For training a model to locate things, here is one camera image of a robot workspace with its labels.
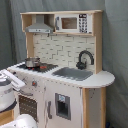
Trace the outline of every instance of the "white range hood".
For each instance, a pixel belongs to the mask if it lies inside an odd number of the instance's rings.
[[[36,23],[28,26],[25,32],[53,33],[53,28],[44,23],[44,15],[36,15]]]

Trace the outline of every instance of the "oven door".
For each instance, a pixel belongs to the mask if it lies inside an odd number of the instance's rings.
[[[79,14],[55,14],[56,32],[79,33]]]
[[[29,114],[37,122],[38,128],[44,128],[44,94],[26,87],[22,91],[33,95],[27,96],[15,92],[17,105],[14,109],[14,118],[16,119],[20,114]]]

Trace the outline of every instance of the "faucet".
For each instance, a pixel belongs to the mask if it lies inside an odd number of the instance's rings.
[[[94,58],[93,58],[92,54],[87,50],[81,51],[79,54],[79,62],[77,62],[77,64],[76,64],[76,67],[78,67],[78,69],[81,69],[81,70],[86,68],[86,62],[85,63],[81,62],[81,57],[83,54],[88,54],[91,59],[91,65],[94,65]]]

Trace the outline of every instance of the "burner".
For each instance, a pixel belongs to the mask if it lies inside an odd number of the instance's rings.
[[[30,67],[26,67],[25,64],[22,64],[20,66],[17,66],[18,68],[22,68],[22,69],[25,69],[25,70],[33,70],[33,71],[36,71],[36,72],[46,72],[46,71],[49,71],[55,67],[58,67],[57,65],[53,65],[53,64],[47,64],[47,63],[41,63],[40,67],[35,67],[35,68],[30,68]]]

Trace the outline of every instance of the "gray wall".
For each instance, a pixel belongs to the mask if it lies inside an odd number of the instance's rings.
[[[11,34],[11,8],[8,0],[0,1],[0,70],[11,66],[15,57],[13,56],[14,45]]]
[[[107,121],[128,127],[128,1],[127,0],[11,0],[18,62],[26,58],[20,12],[104,10],[103,70],[116,77],[107,87]]]

